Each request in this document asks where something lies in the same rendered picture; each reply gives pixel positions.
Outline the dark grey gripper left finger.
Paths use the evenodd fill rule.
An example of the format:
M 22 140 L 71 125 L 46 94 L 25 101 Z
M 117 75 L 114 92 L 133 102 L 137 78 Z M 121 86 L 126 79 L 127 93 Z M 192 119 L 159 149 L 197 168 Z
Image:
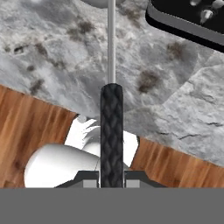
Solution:
M 74 179 L 63 184 L 57 185 L 57 188 L 98 188 L 99 172 L 98 171 L 78 171 Z

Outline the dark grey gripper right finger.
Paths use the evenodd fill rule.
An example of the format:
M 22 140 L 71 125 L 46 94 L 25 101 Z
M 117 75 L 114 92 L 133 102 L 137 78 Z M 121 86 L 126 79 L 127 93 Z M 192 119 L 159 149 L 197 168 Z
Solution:
M 144 171 L 125 171 L 124 186 L 126 188 L 164 188 L 165 186 L 148 178 Z

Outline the black-handled grey spatula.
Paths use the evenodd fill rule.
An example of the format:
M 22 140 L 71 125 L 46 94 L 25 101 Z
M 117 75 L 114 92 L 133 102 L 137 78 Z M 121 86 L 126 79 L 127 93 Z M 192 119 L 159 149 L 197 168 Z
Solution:
M 123 188 L 123 88 L 116 83 L 116 0 L 82 0 L 108 9 L 108 75 L 101 89 L 101 188 Z

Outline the white rounded object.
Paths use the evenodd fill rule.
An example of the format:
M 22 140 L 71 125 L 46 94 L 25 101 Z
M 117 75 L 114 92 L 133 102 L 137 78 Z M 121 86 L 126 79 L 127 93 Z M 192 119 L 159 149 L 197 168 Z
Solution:
M 100 142 L 100 124 L 78 115 L 64 143 L 45 143 L 31 154 L 24 168 L 24 186 L 54 188 L 74 179 L 78 171 L 99 171 Z

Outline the black hob with grey edge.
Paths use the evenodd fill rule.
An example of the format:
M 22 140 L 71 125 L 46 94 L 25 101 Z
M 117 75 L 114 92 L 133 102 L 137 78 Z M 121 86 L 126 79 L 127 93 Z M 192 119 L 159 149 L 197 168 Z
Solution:
M 162 31 L 224 53 L 224 6 L 215 9 L 213 1 L 191 6 L 190 0 L 148 0 L 145 19 Z M 211 10 L 213 16 L 201 24 L 203 10 Z

